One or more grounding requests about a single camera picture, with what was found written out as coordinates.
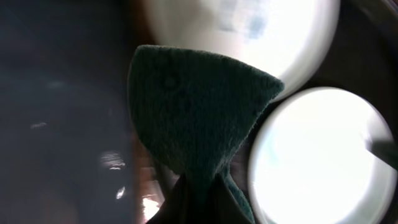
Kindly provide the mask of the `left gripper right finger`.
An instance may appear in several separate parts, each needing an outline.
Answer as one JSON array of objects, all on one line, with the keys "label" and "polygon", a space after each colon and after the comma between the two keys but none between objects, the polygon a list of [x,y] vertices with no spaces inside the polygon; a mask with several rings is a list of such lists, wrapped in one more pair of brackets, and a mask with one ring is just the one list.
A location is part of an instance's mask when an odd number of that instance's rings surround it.
[{"label": "left gripper right finger", "polygon": [[212,184],[212,218],[217,224],[250,224],[227,188],[222,177],[217,175]]}]

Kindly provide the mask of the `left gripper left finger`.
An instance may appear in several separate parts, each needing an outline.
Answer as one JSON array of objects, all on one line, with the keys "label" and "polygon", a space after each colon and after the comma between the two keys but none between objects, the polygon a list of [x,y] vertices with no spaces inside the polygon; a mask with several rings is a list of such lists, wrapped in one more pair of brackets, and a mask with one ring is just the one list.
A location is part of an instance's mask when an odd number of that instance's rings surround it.
[{"label": "left gripper left finger", "polygon": [[186,224],[190,205],[189,199],[190,189],[185,175],[182,175],[175,183],[170,195],[159,208],[159,211],[147,224]]}]

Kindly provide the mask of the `green and yellow sponge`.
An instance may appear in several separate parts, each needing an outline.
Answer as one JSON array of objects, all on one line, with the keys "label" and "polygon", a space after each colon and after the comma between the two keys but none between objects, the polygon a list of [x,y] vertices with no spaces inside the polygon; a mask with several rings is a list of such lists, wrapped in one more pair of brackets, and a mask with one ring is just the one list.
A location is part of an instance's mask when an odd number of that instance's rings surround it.
[{"label": "green and yellow sponge", "polygon": [[283,89],[276,77],[223,55],[158,45],[136,49],[128,77],[131,119],[149,154],[179,178],[185,175],[187,223],[213,223],[217,175],[254,222],[229,163]]}]

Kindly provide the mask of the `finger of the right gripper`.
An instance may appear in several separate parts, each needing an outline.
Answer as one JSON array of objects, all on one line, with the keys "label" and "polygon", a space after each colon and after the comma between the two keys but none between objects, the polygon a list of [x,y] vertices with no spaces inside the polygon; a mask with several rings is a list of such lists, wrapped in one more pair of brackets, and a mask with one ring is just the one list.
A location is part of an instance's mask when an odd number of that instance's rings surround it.
[{"label": "finger of the right gripper", "polygon": [[392,140],[376,139],[366,141],[367,150],[380,160],[398,169],[398,148],[397,143]]}]

